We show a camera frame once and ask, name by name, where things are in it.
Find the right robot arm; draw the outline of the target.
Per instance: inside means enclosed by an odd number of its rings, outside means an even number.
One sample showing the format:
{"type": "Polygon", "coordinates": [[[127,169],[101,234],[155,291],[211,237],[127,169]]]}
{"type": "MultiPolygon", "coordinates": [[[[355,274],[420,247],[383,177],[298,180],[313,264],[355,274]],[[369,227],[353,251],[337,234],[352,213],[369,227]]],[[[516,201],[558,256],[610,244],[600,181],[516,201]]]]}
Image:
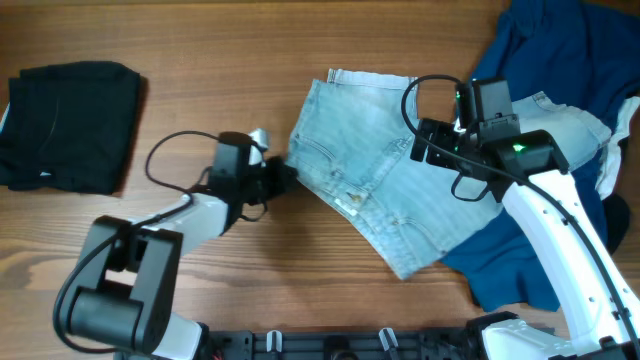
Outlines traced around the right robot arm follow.
{"type": "Polygon", "coordinates": [[[506,80],[453,82],[458,124],[423,118],[411,125],[411,158],[486,182],[535,250],[570,335],[507,312],[484,316],[466,326],[467,358],[638,358],[639,299],[586,215],[556,141],[544,130],[521,131],[506,80]]]}

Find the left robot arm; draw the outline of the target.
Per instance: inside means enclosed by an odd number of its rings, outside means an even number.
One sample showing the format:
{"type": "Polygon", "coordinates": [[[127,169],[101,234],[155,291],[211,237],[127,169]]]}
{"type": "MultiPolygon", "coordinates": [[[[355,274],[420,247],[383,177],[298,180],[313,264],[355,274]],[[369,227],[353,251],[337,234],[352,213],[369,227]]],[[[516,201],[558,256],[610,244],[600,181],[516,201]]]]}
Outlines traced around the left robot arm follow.
{"type": "Polygon", "coordinates": [[[56,297],[53,329],[67,347],[117,359],[214,359],[209,329],[173,313],[180,259],[225,234],[246,205],[266,206],[297,172],[265,158],[269,135],[215,136],[211,166],[180,201],[138,221],[101,216],[56,297]]]}

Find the light blue denim shorts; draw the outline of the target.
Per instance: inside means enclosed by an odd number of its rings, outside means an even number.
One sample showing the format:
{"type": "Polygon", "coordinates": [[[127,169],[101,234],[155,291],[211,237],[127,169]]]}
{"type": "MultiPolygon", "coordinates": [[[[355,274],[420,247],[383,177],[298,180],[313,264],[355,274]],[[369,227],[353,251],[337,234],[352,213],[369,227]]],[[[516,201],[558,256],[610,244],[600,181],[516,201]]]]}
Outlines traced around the light blue denim shorts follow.
{"type": "Polygon", "coordinates": [[[287,162],[400,279],[443,262],[469,279],[543,268],[482,181],[413,161],[417,93],[406,77],[333,69],[312,84],[287,162]]]}

